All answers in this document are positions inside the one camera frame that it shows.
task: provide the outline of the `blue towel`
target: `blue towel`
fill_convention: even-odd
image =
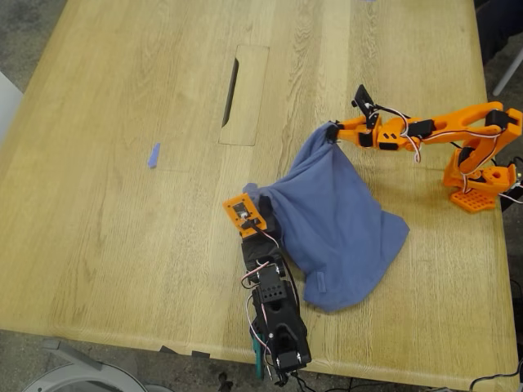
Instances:
[[[409,227],[381,209],[346,155],[318,128],[288,174],[273,185],[247,184],[257,205],[270,198],[283,244],[306,276],[305,301],[325,311],[362,301],[400,251]]]

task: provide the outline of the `gray floor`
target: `gray floor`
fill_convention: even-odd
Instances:
[[[22,91],[29,83],[64,4],[65,0],[0,0],[0,70]],[[523,37],[514,37],[503,52],[485,67],[488,91],[492,91],[521,46]],[[497,100],[523,109],[523,67],[518,69]],[[504,164],[515,154],[523,156],[523,140],[512,143],[497,159]],[[523,207],[520,206],[509,208],[503,215],[511,276],[523,283],[523,268],[519,266],[523,261],[522,218]],[[58,359],[39,348],[41,341],[40,336],[0,331],[0,392],[21,391],[36,376],[60,364]],[[234,390],[281,390],[269,380],[258,381],[251,365],[86,342],[72,341],[70,344],[94,359],[128,370],[142,381],[167,386],[176,392],[216,391],[220,372],[227,372],[235,383]],[[345,377],[310,372],[303,372],[302,377],[319,392],[333,387],[346,388],[349,382]],[[367,382],[355,380],[353,385]],[[361,387],[360,392],[414,392],[424,389],[411,385],[383,384]],[[299,390],[296,381],[290,381],[285,390]]]

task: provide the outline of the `green clip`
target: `green clip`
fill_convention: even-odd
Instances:
[[[260,338],[261,341],[263,341],[262,334],[258,333],[257,336]],[[263,380],[263,350],[262,345],[260,345],[258,339],[253,338],[253,349],[254,355],[256,356],[256,377],[260,380]]]

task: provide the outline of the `chair leg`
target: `chair leg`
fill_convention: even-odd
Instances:
[[[499,94],[501,94],[501,91],[505,88],[508,81],[510,80],[512,75],[516,72],[517,67],[519,67],[519,65],[521,64],[522,61],[523,61],[523,48],[521,48],[520,52],[516,56],[516,59],[514,59],[512,64],[510,64],[510,66],[507,69],[507,72],[505,72],[505,74],[499,81],[498,85],[492,92],[492,94],[494,96],[498,96]]]

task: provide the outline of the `wood grain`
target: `wood grain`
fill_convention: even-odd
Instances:
[[[269,48],[253,146],[219,143],[238,45]],[[69,0],[0,149],[0,327],[252,362],[221,202],[284,175],[321,123],[354,117],[360,83],[410,115],[485,101],[472,2]],[[342,148],[411,231],[360,304],[303,304],[308,369],[461,390],[512,372],[501,215],[447,200],[452,147],[418,165]]]

